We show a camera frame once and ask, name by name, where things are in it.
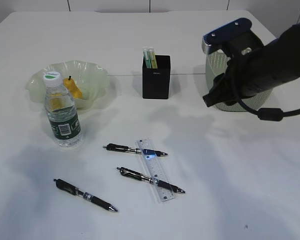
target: pen holder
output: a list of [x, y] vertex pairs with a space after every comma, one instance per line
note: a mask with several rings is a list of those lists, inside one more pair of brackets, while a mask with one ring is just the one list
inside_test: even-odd
[[170, 56], [156, 55], [158, 68], [147, 68], [143, 59], [142, 97], [144, 99], [168, 99], [170, 85]]

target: wavy glass bowl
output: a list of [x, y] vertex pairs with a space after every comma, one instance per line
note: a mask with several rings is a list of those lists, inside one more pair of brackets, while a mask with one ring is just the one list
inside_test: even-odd
[[82, 98], [75, 98], [75, 106], [78, 109], [89, 108], [96, 100], [101, 89], [109, 86], [108, 72], [95, 63], [72, 60], [51, 64], [34, 74], [25, 88], [29, 91], [30, 100], [35, 103], [43, 103], [45, 100], [46, 86], [43, 81], [44, 74], [56, 71], [62, 78], [71, 78], [82, 92]]

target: pear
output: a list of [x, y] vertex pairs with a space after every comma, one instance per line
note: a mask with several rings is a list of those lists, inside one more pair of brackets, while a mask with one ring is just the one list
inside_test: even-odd
[[63, 79], [64, 86], [69, 90], [69, 92], [72, 94], [72, 96], [75, 99], [82, 99], [82, 92], [77, 87], [75, 81], [69, 76], [69, 78]]

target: ruler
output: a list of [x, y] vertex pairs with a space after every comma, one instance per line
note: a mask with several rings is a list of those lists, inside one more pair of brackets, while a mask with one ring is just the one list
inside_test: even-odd
[[145, 162], [146, 167], [150, 173], [152, 181], [154, 182], [155, 190], [158, 193], [158, 196], [161, 202], [165, 202], [175, 198], [174, 192], [169, 189], [159, 187], [156, 182], [158, 180], [169, 183], [168, 178], [165, 174], [164, 169], [162, 168], [159, 159], [154, 151], [154, 148], [149, 139], [140, 139], [136, 141], [138, 148], [141, 150], [142, 158]]

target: water bottle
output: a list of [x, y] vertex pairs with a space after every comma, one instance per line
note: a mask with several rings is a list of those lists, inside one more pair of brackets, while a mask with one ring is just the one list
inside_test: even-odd
[[44, 107], [56, 142], [62, 147], [77, 145], [82, 134], [73, 96], [59, 72], [48, 72], [43, 81], [46, 86]]

